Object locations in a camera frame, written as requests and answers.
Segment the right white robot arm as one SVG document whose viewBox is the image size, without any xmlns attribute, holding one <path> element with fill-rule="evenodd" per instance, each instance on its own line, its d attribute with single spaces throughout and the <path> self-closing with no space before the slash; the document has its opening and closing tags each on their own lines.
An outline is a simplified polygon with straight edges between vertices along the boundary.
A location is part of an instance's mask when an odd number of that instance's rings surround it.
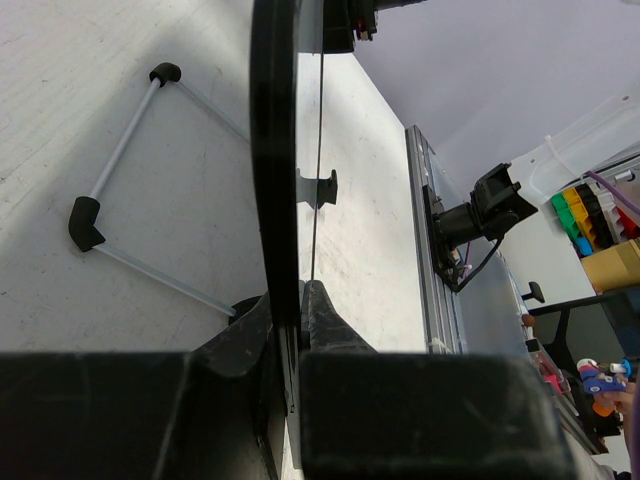
<svg viewBox="0 0 640 480">
<path fill-rule="evenodd" d="M 357 40 L 370 41 L 377 33 L 377 13 L 408 6 L 408 1 L 325 1 L 323 50 L 327 54 L 351 53 Z M 425 211 L 432 244 L 446 251 L 479 238 L 500 241 L 517 223 L 537 212 L 519 195 L 521 185 L 501 163 L 474 185 L 469 200 L 449 210 L 436 209 L 435 193 L 423 187 Z"/>
</svg>

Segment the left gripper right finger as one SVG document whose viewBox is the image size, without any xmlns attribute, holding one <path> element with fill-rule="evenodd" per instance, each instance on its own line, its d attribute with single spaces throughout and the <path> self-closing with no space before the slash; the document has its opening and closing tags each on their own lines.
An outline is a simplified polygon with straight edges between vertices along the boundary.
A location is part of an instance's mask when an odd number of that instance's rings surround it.
<svg viewBox="0 0 640 480">
<path fill-rule="evenodd" d="M 524 359 L 379 353 L 305 288 L 300 447 L 308 479 L 574 479 L 550 393 Z"/>
</svg>

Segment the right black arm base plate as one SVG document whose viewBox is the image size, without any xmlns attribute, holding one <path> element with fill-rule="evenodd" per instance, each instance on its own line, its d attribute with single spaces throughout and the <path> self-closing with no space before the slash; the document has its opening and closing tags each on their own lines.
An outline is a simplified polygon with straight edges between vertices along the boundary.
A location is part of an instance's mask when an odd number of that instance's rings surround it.
<svg viewBox="0 0 640 480">
<path fill-rule="evenodd" d="M 460 291 L 461 261 L 456 260 L 439 226 L 439 215 L 445 211 L 441 199 L 429 185 L 422 187 L 426 228 L 432 268 L 454 293 Z"/>
</svg>

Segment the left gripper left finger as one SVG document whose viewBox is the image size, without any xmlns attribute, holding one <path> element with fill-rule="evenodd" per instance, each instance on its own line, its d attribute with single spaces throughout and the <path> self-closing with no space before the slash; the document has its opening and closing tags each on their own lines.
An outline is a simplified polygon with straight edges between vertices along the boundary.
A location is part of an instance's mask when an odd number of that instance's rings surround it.
<svg viewBox="0 0 640 480">
<path fill-rule="evenodd" d="M 267 296 L 186 352 L 1 357 L 5 479 L 274 479 L 278 378 Z"/>
</svg>

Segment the small black-framed whiteboard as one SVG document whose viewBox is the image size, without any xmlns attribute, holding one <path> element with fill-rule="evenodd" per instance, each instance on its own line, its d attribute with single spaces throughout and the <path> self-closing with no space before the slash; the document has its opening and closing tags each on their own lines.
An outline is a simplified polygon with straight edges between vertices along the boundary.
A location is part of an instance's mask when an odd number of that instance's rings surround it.
<svg viewBox="0 0 640 480">
<path fill-rule="evenodd" d="M 250 44 L 250 133 L 271 316 L 283 378 L 288 452 L 302 467 L 301 300 L 312 276 L 323 93 L 321 1 L 257 1 Z"/>
</svg>

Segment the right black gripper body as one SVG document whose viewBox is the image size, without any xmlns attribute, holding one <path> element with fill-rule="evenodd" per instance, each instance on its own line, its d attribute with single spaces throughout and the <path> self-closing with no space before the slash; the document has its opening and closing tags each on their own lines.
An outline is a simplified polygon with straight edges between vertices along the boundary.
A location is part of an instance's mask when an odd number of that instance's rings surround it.
<svg viewBox="0 0 640 480">
<path fill-rule="evenodd" d="M 323 52 L 353 53 L 356 41 L 372 41 L 378 12 L 423 0 L 326 0 L 323 2 Z"/>
</svg>

